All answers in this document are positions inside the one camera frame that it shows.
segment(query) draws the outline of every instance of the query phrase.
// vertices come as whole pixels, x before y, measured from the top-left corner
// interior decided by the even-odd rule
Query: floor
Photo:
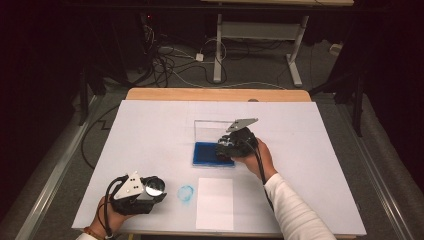
[[[326,81],[337,59],[329,54],[330,46],[328,42],[302,46],[296,61],[303,81],[300,89],[310,90]],[[212,64],[192,63],[198,50],[184,45],[166,45],[160,51],[166,63],[174,65],[174,74],[166,78],[157,68],[159,81],[156,84],[152,76],[139,85],[295,89],[285,62],[285,54],[291,51],[291,47],[291,42],[228,41],[223,61],[225,82],[213,84],[210,83]],[[207,49],[205,56],[205,62],[213,61],[213,54]],[[141,74],[133,70],[128,71],[128,76],[134,80]],[[80,234],[71,229],[71,225],[92,174],[86,161],[90,165],[96,164],[116,114],[114,107],[128,91],[111,79],[105,79],[105,86],[106,95],[93,97],[88,122],[83,126],[78,126],[79,103],[75,101],[74,118],[2,221],[1,239],[75,239]],[[358,239],[420,239],[424,236],[423,194],[391,146],[366,96],[361,138],[350,126],[350,104],[336,105],[331,93],[320,93],[312,99],[318,105],[368,233]],[[119,239],[127,238],[124,234]],[[135,238],[199,239],[149,235]]]

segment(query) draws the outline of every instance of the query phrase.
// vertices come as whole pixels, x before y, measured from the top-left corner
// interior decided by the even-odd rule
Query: hand
[[[259,149],[258,154],[260,153],[260,156],[262,158],[262,165],[264,167],[265,182],[266,182],[268,181],[268,179],[272,177],[272,175],[277,173],[277,170],[275,170],[274,165],[272,163],[272,156],[268,147],[259,138],[257,138],[257,140],[258,140],[258,149]],[[238,157],[238,158],[232,158],[232,159],[236,162],[242,162],[246,164],[246,167],[252,173],[254,173],[259,179],[261,179],[261,173],[259,172],[258,161],[256,159],[255,154],[252,153],[247,157],[243,157],[243,158]]]
[[[104,238],[106,237],[106,230],[103,228],[102,224],[105,224],[105,216],[104,216],[104,205],[105,205],[105,197],[102,197],[99,201],[98,205],[98,216],[97,217],[97,211],[96,215],[94,216],[93,222],[90,225],[90,229],[95,232],[100,237]],[[109,219],[109,227],[112,229],[112,232],[115,233],[119,230],[119,228],[122,226],[122,224],[125,222],[125,220],[135,216],[135,215],[121,215],[117,212],[115,212],[112,208],[112,205],[108,202],[107,203],[107,216]]]

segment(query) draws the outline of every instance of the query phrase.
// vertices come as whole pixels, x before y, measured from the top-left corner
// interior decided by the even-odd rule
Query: white tabletop
[[[249,126],[271,150],[277,170],[334,234],[366,234],[315,103],[123,101],[76,215],[88,226],[116,177],[138,171],[166,183],[167,197],[149,215],[128,220],[123,232],[158,234],[281,235],[259,179],[243,164],[230,169],[193,167],[194,121],[258,118]],[[200,178],[233,183],[233,229],[196,229]],[[184,202],[178,191],[192,187]]]

